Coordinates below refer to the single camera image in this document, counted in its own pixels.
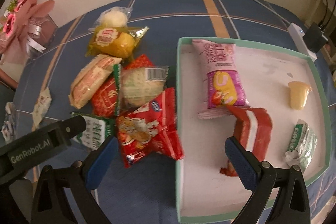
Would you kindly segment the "yellow soft bread packet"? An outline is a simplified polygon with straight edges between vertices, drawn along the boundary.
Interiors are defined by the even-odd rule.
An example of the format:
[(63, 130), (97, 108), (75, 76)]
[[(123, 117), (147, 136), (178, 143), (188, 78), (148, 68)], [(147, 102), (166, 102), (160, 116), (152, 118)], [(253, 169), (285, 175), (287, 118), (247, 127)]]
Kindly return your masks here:
[(96, 27), (90, 39), (86, 56), (106, 54), (121, 59), (131, 57), (149, 27)]

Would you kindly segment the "green foil snack packet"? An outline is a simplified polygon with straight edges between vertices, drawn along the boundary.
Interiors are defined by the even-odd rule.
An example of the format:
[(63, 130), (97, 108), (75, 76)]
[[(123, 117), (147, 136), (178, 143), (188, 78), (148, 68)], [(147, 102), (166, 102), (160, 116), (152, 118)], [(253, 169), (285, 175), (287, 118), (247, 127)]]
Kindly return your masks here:
[(293, 129), (284, 160), (288, 166), (298, 165), (302, 173), (309, 166), (317, 147), (317, 135), (307, 122), (299, 119)]

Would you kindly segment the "crumpled patterned wrapper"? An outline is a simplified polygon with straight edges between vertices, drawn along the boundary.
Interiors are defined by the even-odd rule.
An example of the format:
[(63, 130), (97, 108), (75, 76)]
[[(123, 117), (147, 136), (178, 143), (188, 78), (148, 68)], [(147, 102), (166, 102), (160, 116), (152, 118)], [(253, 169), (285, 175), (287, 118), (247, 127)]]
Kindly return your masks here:
[(1, 128), (1, 133), (6, 144), (11, 143), (17, 138), (15, 118), (15, 105), (13, 102), (7, 102), (5, 106), (5, 119)]

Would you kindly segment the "red patterned pastry packet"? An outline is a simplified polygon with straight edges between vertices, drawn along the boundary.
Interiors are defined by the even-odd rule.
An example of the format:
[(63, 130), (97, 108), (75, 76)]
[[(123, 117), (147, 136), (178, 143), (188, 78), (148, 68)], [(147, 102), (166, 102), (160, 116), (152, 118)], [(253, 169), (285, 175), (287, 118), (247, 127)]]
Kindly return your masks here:
[[(147, 55), (143, 54), (134, 59), (131, 63), (124, 66), (123, 69), (134, 69), (141, 67), (152, 67), (154, 64)], [(114, 77), (108, 78), (93, 95), (91, 105), (94, 115), (111, 118), (117, 104), (117, 86)]]

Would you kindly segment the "yellow pudding jelly cup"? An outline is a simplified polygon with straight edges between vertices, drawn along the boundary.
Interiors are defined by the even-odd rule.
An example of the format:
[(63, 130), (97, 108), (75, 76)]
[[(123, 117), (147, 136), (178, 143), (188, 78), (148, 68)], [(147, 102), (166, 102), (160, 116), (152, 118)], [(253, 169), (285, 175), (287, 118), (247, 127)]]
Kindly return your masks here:
[(290, 107), (294, 110), (303, 110), (312, 87), (301, 81), (288, 83), (290, 89)]

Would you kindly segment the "clear green-edged rice cracker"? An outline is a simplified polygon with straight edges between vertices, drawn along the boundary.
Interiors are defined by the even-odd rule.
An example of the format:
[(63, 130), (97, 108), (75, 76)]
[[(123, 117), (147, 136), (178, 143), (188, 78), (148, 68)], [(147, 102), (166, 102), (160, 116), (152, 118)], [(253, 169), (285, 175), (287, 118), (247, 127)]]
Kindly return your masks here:
[(165, 90), (169, 67), (141, 67), (123, 69), (113, 66), (113, 76), (117, 86), (117, 104), (114, 111), (120, 113), (136, 109), (148, 103)]

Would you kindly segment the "beige sandwich cracker packet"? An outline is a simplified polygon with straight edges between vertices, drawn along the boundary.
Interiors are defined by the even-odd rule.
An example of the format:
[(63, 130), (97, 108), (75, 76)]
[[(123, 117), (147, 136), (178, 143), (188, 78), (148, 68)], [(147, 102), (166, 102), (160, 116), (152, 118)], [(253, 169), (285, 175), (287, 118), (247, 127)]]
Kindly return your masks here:
[(76, 76), (70, 86), (70, 105), (76, 109), (84, 107), (100, 86), (113, 72), (113, 66), (120, 64), (121, 58), (99, 54)]

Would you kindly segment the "red shiny snack packet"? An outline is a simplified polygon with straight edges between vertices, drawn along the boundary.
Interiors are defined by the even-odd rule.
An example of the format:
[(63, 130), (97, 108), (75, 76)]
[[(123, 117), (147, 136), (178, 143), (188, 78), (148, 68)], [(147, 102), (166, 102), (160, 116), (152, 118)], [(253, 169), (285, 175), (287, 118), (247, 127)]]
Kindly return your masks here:
[(167, 88), (138, 109), (116, 119), (117, 139), (126, 168), (152, 152), (184, 157), (175, 120), (175, 88)]

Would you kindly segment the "red white wafer packet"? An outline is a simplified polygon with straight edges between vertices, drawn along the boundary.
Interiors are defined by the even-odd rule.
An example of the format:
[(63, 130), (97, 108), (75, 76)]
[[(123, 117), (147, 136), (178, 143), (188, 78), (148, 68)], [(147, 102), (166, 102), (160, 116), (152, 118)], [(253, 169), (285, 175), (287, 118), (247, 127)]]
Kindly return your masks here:
[(271, 139), (272, 120), (264, 108), (239, 108), (228, 106), (236, 118), (233, 136), (258, 161), (263, 161)]

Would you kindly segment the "small white floral sachet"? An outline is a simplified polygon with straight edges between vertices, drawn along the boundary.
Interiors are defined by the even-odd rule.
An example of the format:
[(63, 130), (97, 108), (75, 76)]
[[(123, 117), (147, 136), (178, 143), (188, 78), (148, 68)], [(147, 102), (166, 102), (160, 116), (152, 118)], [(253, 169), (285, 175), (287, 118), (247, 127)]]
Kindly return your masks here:
[(51, 101), (52, 101), (52, 97), (51, 97), (50, 89), (45, 88), (44, 91), (40, 92), (39, 97), (37, 99), (37, 102), (32, 112), (34, 129), (38, 129), (40, 123), (45, 117), (45, 114), (49, 110)]

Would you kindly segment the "pink flower bouquet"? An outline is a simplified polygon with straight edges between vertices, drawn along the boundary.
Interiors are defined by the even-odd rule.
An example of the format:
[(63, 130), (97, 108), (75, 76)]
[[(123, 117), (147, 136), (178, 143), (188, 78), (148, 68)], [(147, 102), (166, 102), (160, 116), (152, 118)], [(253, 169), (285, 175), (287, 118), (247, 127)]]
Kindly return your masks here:
[(55, 1), (11, 0), (1, 17), (1, 63), (23, 64), (32, 51), (46, 50), (57, 25), (50, 17)]

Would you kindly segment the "pink swiss roll packet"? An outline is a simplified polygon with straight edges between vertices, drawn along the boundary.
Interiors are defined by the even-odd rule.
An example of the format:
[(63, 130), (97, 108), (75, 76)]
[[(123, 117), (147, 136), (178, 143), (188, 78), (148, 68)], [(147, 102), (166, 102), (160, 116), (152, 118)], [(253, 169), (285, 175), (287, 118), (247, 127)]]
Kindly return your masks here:
[(236, 45), (193, 39), (201, 65), (203, 101), (198, 112), (200, 119), (228, 115), (228, 106), (249, 108), (249, 102), (235, 64)]

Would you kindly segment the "green white snack packet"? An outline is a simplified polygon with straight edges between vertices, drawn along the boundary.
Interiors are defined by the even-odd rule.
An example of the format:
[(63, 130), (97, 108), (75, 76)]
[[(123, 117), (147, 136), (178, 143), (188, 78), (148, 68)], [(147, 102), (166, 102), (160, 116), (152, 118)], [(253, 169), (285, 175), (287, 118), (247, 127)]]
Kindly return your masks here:
[(71, 116), (82, 116), (86, 122), (86, 129), (72, 138), (72, 140), (87, 147), (91, 151), (97, 150), (107, 137), (114, 135), (116, 123), (113, 118), (105, 118), (80, 112), (72, 112)]

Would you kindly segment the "white round bun packet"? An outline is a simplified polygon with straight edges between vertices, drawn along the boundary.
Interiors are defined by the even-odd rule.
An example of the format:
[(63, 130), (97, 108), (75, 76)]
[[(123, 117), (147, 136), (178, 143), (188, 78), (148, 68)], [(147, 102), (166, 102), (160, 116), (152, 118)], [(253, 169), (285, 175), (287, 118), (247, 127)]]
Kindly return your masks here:
[(96, 27), (103, 25), (106, 27), (125, 27), (133, 11), (132, 7), (114, 6), (105, 10), (96, 19), (88, 31), (94, 31)]

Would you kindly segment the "white power strip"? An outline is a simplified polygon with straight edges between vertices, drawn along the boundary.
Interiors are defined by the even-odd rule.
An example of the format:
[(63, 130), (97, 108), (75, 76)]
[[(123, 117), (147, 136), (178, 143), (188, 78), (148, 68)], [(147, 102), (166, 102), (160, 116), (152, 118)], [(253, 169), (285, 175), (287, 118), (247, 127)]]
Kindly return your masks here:
[(303, 40), (303, 36), (305, 34), (305, 32), (303, 32), (303, 29), (295, 23), (291, 23), (288, 27), (288, 32), (292, 40), (294, 41), (298, 51), (304, 55), (309, 56), (311, 60), (315, 62), (317, 60), (317, 55), (307, 48)]

